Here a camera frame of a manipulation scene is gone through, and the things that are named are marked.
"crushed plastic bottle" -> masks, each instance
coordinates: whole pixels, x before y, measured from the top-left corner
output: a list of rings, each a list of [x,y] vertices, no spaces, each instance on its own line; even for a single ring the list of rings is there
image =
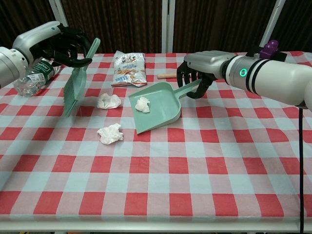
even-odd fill
[[[19,95],[31,97],[46,85],[51,77],[56,75],[60,66],[52,66],[53,61],[42,59],[33,68],[26,71],[26,75],[13,82]]]

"dark curtain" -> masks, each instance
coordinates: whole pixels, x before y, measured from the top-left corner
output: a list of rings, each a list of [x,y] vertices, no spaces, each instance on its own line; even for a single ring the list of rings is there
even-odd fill
[[[68,24],[90,40],[98,53],[161,51],[161,0],[62,0]]]
[[[248,51],[260,44],[274,5],[274,0],[176,0],[173,51]]]
[[[49,0],[0,0],[0,46],[11,48],[19,34],[54,20]]]
[[[312,52],[312,0],[287,0],[271,39],[282,51]]]

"dustpan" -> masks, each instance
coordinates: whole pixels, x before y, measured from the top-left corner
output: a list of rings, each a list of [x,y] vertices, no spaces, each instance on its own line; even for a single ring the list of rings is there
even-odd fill
[[[200,79],[193,81],[176,90],[167,82],[159,82],[129,96],[134,113],[136,133],[143,133],[153,128],[175,122],[181,114],[180,98],[193,90],[200,83]],[[140,97],[150,100],[150,112],[138,111],[135,106]]]

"snack bag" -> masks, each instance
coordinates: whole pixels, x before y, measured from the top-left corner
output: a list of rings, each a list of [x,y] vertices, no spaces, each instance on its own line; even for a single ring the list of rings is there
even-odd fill
[[[143,53],[116,51],[114,55],[114,76],[112,86],[133,84],[141,87],[147,84],[145,74],[145,58]]]

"crumpled tissue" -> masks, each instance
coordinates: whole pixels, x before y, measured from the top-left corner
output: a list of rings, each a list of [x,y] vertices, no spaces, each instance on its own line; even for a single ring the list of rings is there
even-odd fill
[[[101,128],[97,131],[98,134],[101,135],[100,141],[105,144],[111,144],[115,141],[122,140],[123,139],[123,133],[119,132],[119,128],[121,127],[120,124],[115,123],[113,125],[110,125],[106,128]]]
[[[137,100],[137,102],[136,102],[135,108],[138,111],[141,111],[143,113],[148,113],[150,111],[150,108],[148,106],[149,103],[150,103],[150,101],[147,98],[140,97],[139,100]]]
[[[101,109],[117,108],[120,104],[121,100],[116,94],[109,96],[105,93],[99,96],[97,100],[97,107]]]

